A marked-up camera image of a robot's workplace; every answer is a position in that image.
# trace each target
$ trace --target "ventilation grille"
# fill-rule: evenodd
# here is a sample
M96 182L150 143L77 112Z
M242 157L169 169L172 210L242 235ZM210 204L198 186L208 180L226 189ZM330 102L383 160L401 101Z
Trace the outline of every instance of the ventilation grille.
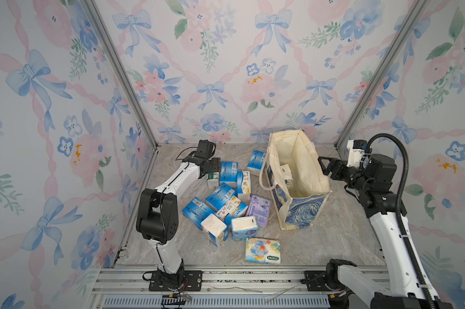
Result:
M280 295L270 300L267 295L192 295L182 308L329 308L327 295ZM102 308L161 308L161 295L107 295ZM164 306L175 299L164 299Z

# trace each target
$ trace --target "canvas tote bag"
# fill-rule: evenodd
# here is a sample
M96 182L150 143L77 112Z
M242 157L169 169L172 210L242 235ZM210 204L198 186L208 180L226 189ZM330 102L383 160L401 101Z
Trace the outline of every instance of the canvas tote bag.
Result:
M310 227L319 217L331 191L318 157L315 146L302 130L270 135L267 157L260 170L259 180L260 186L271 192L280 229ZM289 189L280 168L284 164L289 164L293 176ZM263 170L270 187L263 185Z

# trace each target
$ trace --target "floral wallpaper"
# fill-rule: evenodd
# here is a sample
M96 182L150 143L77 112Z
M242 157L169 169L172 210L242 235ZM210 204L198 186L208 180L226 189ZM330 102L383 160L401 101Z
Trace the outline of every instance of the floral wallpaper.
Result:
M441 299L465 308L465 0L432 0L394 65L350 138L386 132L406 146L413 240ZM372 147L397 160L396 190L399 150Z
M254 143L335 141L413 1L96 4L158 141Z
M76 0L0 1L0 308L82 308L148 144Z

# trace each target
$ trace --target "marble floor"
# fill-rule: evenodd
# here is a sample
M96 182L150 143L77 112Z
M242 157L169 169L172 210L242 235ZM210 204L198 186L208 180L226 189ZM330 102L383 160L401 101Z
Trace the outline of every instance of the marble floor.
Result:
M186 147L196 144L164 144L150 176L148 188L165 181L179 166L176 156ZM332 144L317 144L320 156L337 157ZM215 157L223 161L236 161L239 170L245 170L254 150L266 151L267 144L218 144ZM185 151L181 157L192 151ZM345 259L357 265L383 265L378 240L360 204L346 192L344 183L330 179L329 196L315 226L301 230L281 231L274 208L267 227L259 227L257 237L278 239L281 244L281 265L325 265L329 259ZM196 196L204 201L213 192L205 177L194 182L178 201L179 228L175 235L178 251L187 265L240 265L245 261L245 242L229 239L221 248L209 242L207 236L182 215L181 210ZM262 189L258 177L252 176L252 192L271 199ZM157 264L159 258L148 241L135 228L130 234L126 256L118 259L122 264Z

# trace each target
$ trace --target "white robotic arm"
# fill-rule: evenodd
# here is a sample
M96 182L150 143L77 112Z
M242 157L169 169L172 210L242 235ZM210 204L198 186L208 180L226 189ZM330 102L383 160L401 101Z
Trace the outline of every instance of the white robotic arm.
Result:
M172 176L155 189L142 192L136 229L159 256L160 264L151 280L157 290L179 289L184 283L184 263L174 239L179 225L178 200L194 181L209 172L221 170L220 158L212 158L215 147L208 140L200 140L196 151L182 160ZM155 208L159 208L160 212L153 210Z
M403 175L396 194L390 191L396 164L390 157L372 154L370 145L377 138L388 138L399 147L403 155ZM386 259L390 278L390 290L381 287L358 267L345 260L330 260L326 272L320 278L312 278L317 285L325 285L338 291L349 288L371 309L377 308L429 308L452 309L442 303L437 291L427 278L417 251L409 235L406 209L401 201L408 174L408 154L394 136L380 133L365 140L350 140L348 161L319 157L322 171L331 178L344 181L347 189L354 189L367 218L375 230ZM327 167L323 160L328 160Z

